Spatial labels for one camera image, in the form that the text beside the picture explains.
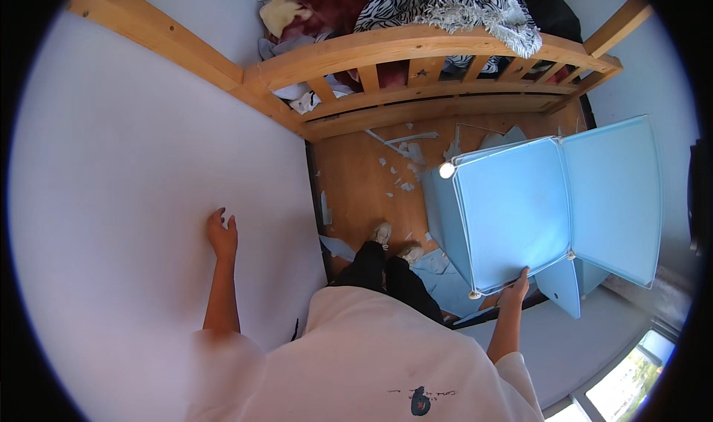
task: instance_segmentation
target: wooden bed frame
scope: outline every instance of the wooden bed frame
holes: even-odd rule
[[[437,117],[554,113],[622,71],[606,52],[653,12],[646,0],[628,0],[584,44],[542,34],[543,46],[529,59],[517,57],[484,27],[449,34],[406,25],[322,41],[243,70],[145,0],[71,0],[67,9],[190,70],[310,142]],[[447,55],[475,55],[462,80],[439,81]],[[515,58],[497,79],[477,79],[492,55]],[[376,64],[404,60],[408,84],[379,89]],[[523,79],[540,60],[555,64],[535,80]],[[576,69],[558,83],[547,82],[564,65]],[[359,71],[364,92],[337,99],[324,76],[351,69]],[[322,99],[303,115],[272,94],[298,82]]]

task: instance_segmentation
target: fringed blanket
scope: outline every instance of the fringed blanket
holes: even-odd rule
[[[354,32],[414,23],[436,25],[450,33],[484,25],[523,58],[542,46],[537,25],[518,0],[369,0],[356,20]],[[472,58],[472,55],[451,55],[446,64],[467,68]],[[498,60],[491,58],[482,72],[497,72]]]

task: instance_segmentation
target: shoe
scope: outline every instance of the shoe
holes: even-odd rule
[[[414,264],[423,257],[423,253],[423,247],[418,244],[411,244],[398,254],[398,257],[405,259],[406,262],[408,262],[408,266],[413,267]]]
[[[388,222],[381,222],[379,226],[374,229],[374,233],[371,235],[370,241],[376,241],[381,244],[381,248],[388,250],[388,239],[391,237],[391,225]]]

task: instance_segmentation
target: hand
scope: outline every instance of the hand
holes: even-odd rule
[[[503,290],[501,296],[501,301],[503,304],[513,303],[516,306],[522,306],[522,301],[525,299],[528,290],[530,289],[530,282],[528,281],[528,273],[530,273],[530,268],[525,267],[520,274],[520,278],[515,281],[511,286]]]
[[[230,216],[227,220],[227,229],[222,223],[225,218],[222,214],[225,212],[225,207],[219,208],[208,217],[206,225],[206,233],[208,240],[213,247],[215,256],[218,259],[226,259],[231,262],[235,261],[235,252],[237,250],[237,228],[235,227],[235,216]]]

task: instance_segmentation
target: white wall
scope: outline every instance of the white wall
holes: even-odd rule
[[[147,0],[243,67],[260,62],[263,20],[256,0]]]
[[[565,0],[589,38],[626,0]],[[694,100],[678,54],[661,21],[649,17],[610,55],[624,71],[588,94],[597,126],[651,114],[660,144],[664,226],[659,263],[689,278],[699,262],[689,250],[687,177],[689,146],[698,138]]]
[[[522,311],[520,351],[544,409],[599,372],[619,354],[650,317],[631,303],[596,288],[575,320],[547,301]],[[486,349],[496,321],[460,329]]]
[[[243,332],[270,350],[326,283],[305,143],[213,85],[70,13],[26,87],[10,235],[31,322],[93,421],[177,421],[189,336],[235,214]]]

